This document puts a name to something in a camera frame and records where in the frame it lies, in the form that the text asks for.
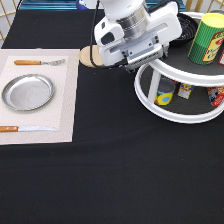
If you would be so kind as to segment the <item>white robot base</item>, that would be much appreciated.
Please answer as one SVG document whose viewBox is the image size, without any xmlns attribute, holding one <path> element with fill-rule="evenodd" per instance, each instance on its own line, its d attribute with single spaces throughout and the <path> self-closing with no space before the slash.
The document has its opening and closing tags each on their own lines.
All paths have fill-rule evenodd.
<svg viewBox="0 0 224 224">
<path fill-rule="evenodd" d="M 95 9 L 97 7 L 96 6 L 97 1 L 98 0 L 76 0 L 76 6 L 80 10 Z M 103 8 L 102 4 L 99 4 L 97 8 L 102 9 Z"/>
</svg>

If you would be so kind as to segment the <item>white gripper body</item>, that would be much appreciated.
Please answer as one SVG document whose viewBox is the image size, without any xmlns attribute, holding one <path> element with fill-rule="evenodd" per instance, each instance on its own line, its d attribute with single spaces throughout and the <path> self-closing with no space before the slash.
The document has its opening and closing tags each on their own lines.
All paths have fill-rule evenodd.
<svg viewBox="0 0 224 224">
<path fill-rule="evenodd" d="M 177 2 L 102 2 L 105 17 L 94 37 L 103 64 L 133 70 L 168 54 L 169 43 L 180 37 Z"/>
</svg>

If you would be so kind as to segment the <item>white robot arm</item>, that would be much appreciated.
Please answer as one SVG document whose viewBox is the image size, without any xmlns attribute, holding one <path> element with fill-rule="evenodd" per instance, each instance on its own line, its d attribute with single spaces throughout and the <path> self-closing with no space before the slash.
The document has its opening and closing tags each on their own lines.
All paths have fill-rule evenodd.
<svg viewBox="0 0 224 224">
<path fill-rule="evenodd" d="M 169 43 L 180 37 L 176 0 L 147 8 L 145 0 L 100 0 L 105 16 L 94 27 L 103 65 L 133 70 L 168 56 Z"/>
</svg>

